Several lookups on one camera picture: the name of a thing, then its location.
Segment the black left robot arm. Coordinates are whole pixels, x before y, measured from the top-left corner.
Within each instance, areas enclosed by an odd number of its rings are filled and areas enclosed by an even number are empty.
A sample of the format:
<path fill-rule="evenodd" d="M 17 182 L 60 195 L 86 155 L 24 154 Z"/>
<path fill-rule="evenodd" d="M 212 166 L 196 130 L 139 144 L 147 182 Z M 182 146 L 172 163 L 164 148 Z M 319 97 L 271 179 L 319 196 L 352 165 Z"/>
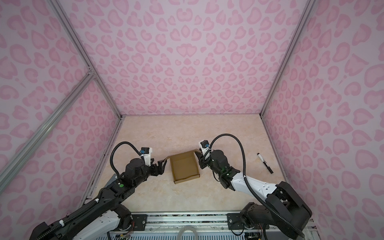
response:
<path fill-rule="evenodd" d="M 126 170 L 116 180 L 102 188 L 98 195 L 78 210 L 48 225 L 43 222 L 31 233 L 31 240 L 72 240 L 92 222 L 108 211 L 117 214 L 117 226 L 112 230 L 132 230 L 135 226 L 132 213 L 122 205 L 135 189 L 150 176 L 157 177 L 165 171 L 167 160 L 145 165 L 141 158 L 135 158 L 126 165 Z"/>

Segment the brown cardboard paper box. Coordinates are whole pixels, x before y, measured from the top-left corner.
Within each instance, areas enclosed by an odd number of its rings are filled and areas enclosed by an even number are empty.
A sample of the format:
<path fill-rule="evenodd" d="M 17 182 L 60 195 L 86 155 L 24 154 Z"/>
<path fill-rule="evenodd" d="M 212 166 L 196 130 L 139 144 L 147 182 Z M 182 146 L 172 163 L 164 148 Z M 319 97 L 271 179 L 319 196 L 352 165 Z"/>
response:
<path fill-rule="evenodd" d="M 165 158 L 171 164 L 174 184 L 180 184 L 200 177 L 196 151 L 191 150 Z"/>

